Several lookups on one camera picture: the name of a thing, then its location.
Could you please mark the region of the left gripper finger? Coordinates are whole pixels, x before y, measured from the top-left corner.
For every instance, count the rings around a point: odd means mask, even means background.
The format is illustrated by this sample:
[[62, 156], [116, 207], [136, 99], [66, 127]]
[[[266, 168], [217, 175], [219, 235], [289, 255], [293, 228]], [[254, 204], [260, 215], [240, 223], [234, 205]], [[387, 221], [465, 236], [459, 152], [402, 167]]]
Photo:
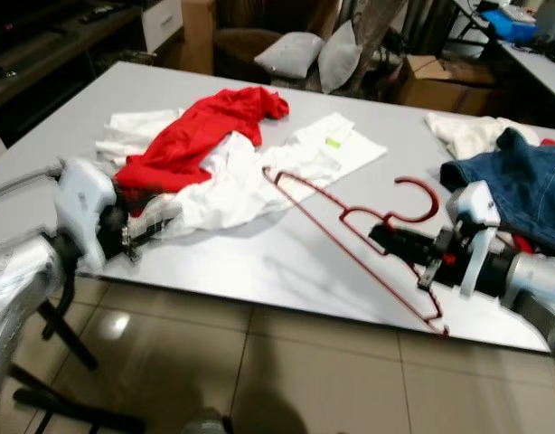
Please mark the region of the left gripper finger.
[[157, 195], [142, 208], [141, 214], [133, 219], [133, 226], [148, 227], [157, 223], [166, 226], [183, 214], [183, 202], [177, 195]]
[[165, 231], [175, 216], [141, 215], [128, 221], [128, 249], [136, 250]]

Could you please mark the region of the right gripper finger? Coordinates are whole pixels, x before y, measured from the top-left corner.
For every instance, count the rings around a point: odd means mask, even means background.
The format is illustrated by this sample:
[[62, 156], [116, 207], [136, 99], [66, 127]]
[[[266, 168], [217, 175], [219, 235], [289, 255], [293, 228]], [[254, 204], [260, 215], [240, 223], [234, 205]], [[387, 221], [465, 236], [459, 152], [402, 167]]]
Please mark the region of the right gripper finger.
[[435, 240], [414, 229], [378, 223], [372, 227], [372, 242], [385, 250], [426, 250], [433, 247]]
[[434, 241], [430, 237], [372, 237], [386, 255], [396, 256], [406, 263], [427, 265], [434, 260]]

